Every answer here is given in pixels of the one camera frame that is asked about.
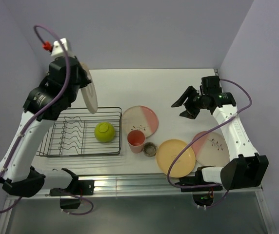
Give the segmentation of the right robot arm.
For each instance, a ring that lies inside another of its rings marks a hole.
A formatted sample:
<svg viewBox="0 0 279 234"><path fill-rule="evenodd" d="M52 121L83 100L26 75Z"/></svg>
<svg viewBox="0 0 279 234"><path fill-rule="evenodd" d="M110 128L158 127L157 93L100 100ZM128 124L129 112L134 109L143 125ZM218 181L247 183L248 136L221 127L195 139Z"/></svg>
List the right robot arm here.
<svg viewBox="0 0 279 234"><path fill-rule="evenodd" d="M188 119L196 119L201 110L209 110L218 125L185 146L169 168L172 169L177 160L194 143L217 129L222 131L230 161L223 167L199 167L192 177L192 184L180 186L169 181L170 185L176 188L192 191L217 186L222 186L228 191L253 188L261 184L265 175L269 165L268 158L259 154L253 146L239 117L239 114L248 109L249 105L238 109L233 95L222 91L221 81L219 76L202 77L199 91L189 86L172 104L173 108L184 106L185 111L181 112L180 116Z"/></svg>

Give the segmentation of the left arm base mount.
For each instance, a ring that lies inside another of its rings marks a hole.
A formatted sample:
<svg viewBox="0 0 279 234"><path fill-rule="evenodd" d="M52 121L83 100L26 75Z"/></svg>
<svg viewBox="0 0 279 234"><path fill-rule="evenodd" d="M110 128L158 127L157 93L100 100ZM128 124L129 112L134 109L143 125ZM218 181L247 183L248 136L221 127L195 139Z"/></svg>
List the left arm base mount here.
<svg viewBox="0 0 279 234"><path fill-rule="evenodd" d="M61 211L69 215L87 215L94 209L92 201L85 196L93 195L94 193L94 180L78 180L73 190L54 188L49 192L50 196L58 196L60 198ZM76 213L80 205L88 204L90 209L83 213Z"/></svg>

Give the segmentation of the yellow cream leaf plate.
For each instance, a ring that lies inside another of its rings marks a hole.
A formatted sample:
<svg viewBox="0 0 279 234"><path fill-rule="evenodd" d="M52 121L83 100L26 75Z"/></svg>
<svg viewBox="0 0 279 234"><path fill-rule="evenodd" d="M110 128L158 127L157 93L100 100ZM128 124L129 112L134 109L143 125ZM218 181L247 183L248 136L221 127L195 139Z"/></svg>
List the yellow cream leaf plate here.
<svg viewBox="0 0 279 234"><path fill-rule="evenodd" d="M87 78L91 81L91 83L89 83L86 87L80 89L81 94L88 111L92 114L95 114L98 110L98 101L94 82L87 65L82 62L80 64L83 70L86 72Z"/></svg>

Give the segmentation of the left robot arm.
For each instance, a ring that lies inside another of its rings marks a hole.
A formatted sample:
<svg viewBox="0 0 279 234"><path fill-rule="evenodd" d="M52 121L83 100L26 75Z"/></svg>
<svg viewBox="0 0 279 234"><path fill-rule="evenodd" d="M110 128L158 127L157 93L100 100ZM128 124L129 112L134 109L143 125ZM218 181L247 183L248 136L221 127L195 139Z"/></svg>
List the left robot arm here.
<svg viewBox="0 0 279 234"><path fill-rule="evenodd" d="M94 114L97 96L87 67L77 57L56 57L40 85L29 93L19 128L0 162L0 183L9 195L32 197L43 187L60 188L68 195L77 192L78 176L72 171L62 168L43 173L31 164L44 136L61 112L71 107L78 92Z"/></svg>

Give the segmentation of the lime green bowl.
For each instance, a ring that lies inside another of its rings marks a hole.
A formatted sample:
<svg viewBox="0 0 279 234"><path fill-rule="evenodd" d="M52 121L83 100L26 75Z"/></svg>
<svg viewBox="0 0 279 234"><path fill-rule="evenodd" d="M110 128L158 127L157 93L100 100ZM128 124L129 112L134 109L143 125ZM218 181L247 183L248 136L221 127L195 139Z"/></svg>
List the lime green bowl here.
<svg viewBox="0 0 279 234"><path fill-rule="evenodd" d="M94 129L95 138L100 142L110 142L116 134L114 126L109 122L100 122Z"/></svg>

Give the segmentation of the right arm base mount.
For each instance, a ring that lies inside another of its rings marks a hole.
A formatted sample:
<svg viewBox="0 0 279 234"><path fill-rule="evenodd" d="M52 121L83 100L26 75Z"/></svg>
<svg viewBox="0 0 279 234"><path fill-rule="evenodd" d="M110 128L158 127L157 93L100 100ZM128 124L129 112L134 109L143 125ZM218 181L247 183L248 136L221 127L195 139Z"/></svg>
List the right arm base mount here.
<svg viewBox="0 0 279 234"><path fill-rule="evenodd" d="M196 207L198 209L203 208L204 210L213 205L214 192L223 190L221 185L210 186L209 182L204 182L195 176L182 177L175 184L181 186L180 190L183 193L192 192Z"/></svg>

